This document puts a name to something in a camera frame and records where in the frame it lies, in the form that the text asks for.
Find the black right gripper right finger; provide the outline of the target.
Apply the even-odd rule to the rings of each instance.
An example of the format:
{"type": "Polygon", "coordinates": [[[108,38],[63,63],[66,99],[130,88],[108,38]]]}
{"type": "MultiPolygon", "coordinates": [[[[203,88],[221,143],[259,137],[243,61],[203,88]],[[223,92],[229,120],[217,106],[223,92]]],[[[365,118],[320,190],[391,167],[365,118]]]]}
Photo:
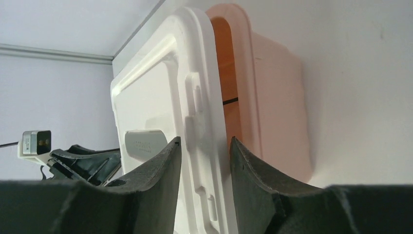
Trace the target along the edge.
{"type": "Polygon", "coordinates": [[[241,234],[410,234],[412,185],[318,188],[264,162],[238,139],[230,167],[241,234]]]}

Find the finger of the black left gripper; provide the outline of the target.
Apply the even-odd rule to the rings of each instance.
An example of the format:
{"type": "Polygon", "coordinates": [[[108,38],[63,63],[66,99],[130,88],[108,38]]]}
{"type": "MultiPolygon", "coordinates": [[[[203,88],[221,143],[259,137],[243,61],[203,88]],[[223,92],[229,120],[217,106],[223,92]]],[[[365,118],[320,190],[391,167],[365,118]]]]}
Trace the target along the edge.
{"type": "Polygon", "coordinates": [[[107,183],[121,168],[120,149],[96,151],[73,145],[68,150],[56,149],[50,152],[50,163],[59,163],[65,167],[81,167],[84,170],[97,173],[99,178],[105,178],[107,183]]]}

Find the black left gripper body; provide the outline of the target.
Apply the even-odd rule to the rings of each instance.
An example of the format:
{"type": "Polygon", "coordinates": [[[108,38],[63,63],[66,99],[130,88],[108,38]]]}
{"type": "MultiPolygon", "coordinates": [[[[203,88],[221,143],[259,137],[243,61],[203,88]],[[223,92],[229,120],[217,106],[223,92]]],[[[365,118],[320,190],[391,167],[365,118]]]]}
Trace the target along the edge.
{"type": "Polygon", "coordinates": [[[104,186],[107,184],[107,180],[105,178],[99,178],[97,173],[94,174],[94,172],[84,170],[78,166],[71,168],[65,167],[65,165],[61,165],[57,162],[53,164],[47,163],[45,166],[40,167],[40,171],[43,176],[42,180],[81,180],[94,186],[104,186]],[[44,174],[44,167],[48,167],[49,172],[51,173],[50,177],[46,177],[44,174]]]}

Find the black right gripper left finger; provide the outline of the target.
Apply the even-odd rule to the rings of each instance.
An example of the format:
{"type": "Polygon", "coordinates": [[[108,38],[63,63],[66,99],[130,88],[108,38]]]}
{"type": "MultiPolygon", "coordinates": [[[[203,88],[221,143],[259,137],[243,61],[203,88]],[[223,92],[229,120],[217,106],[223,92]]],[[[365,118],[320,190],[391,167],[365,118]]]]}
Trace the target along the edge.
{"type": "Polygon", "coordinates": [[[158,155],[110,182],[3,180],[3,234],[171,234],[182,148],[175,137],[158,155]]]}

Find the white plastic bin lid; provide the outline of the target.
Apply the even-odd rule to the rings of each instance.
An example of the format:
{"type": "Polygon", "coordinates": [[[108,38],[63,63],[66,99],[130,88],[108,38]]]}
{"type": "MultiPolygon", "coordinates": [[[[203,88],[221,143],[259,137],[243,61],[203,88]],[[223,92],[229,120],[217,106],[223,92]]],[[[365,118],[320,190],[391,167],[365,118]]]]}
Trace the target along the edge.
{"type": "Polygon", "coordinates": [[[182,7],[151,34],[111,83],[121,163],[128,173],[152,154],[127,152],[125,134],[159,130],[181,138],[174,232],[238,232],[214,31],[197,8],[182,7]]]}

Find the black metal ring stand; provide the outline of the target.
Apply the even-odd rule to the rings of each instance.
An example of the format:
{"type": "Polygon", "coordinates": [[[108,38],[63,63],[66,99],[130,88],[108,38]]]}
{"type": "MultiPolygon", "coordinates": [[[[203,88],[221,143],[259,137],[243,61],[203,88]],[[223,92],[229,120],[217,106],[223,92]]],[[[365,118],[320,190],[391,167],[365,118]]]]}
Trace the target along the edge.
{"type": "Polygon", "coordinates": [[[223,101],[223,106],[228,105],[228,104],[231,104],[231,103],[234,103],[234,102],[237,102],[238,100],[239,100],[238,97],[225,100],[225,101],[223,101]]]}

